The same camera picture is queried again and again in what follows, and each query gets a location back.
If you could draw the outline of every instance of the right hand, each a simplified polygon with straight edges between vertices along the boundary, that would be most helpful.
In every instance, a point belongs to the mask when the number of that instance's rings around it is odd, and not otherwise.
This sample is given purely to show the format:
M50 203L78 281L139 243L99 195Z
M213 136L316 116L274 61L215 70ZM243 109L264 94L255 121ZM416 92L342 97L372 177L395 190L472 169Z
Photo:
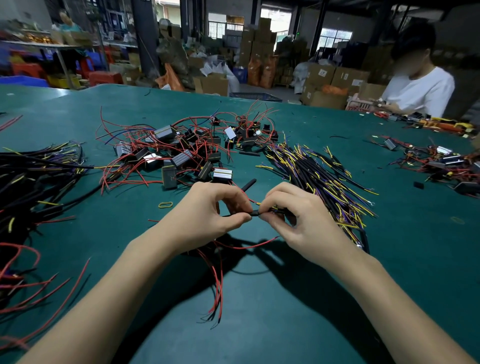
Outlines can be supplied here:
M274 206L289 209L296 216L295 227L268 212ZM338 269L347 255L362 252L335 223L319 196L290 183L282 182L271 189L258 212L291 248L329 271Z

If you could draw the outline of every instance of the concrete floor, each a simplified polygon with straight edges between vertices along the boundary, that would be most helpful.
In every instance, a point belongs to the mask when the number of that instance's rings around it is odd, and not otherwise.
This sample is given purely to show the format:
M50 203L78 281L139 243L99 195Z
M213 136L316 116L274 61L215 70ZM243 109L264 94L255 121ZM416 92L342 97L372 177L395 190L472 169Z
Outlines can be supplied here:
M288 102L288 100L298 101L300 95L295 95L293 93L293 88L286 87L273 87L273 88L262 88L257 86L251 86L247 84L240 84L240 92L266 92L275 97L281 98L283 102Z

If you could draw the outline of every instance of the orange sack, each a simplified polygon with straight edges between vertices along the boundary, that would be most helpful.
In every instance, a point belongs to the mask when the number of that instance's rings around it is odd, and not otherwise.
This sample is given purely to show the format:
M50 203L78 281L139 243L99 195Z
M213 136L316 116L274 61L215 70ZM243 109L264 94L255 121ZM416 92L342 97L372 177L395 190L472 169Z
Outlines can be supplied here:
M276 64L278 63L278 57L269 56L264 64L264 72L262 73L262 79L260 80L260 87L272 88L273 81L275 80Z
M347 96L348 88L340 88L332 85L323 85L322 92L331 95Z
M262 73L262 62L256 59L250 59L248 64L248 84L252 86L260 85L260 76Z
M170 66L170 63L165 63L165 71L167 71L167 73L165 73L164 76L160 76L155 80L158 87L162 88L166 84L169 84L173 91L185 91L179 77L173 70L172 66Z

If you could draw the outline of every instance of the black hair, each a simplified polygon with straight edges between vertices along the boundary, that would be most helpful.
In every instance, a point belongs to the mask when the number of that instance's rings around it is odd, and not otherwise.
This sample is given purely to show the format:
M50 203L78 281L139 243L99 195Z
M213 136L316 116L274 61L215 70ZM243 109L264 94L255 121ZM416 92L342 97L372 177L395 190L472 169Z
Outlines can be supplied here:
M433 49L436 35L433 25L413 24L400 33L390 55L394 61L416 50Z
M60 9L59 12L64 13L64 14L65 14L66 16L68 16L70 19L72 18L72 17L70 16L70 13L68 12L67 9Z

